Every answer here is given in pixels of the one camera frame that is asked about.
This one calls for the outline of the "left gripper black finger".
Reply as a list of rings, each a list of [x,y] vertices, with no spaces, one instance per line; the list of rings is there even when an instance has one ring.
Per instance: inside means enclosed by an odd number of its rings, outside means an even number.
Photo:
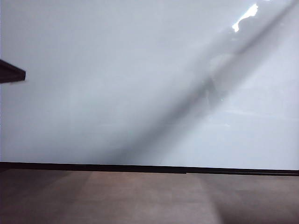
[[[0,83],[25,81],[26,71],[15,67],[3,60],[0,61]]]

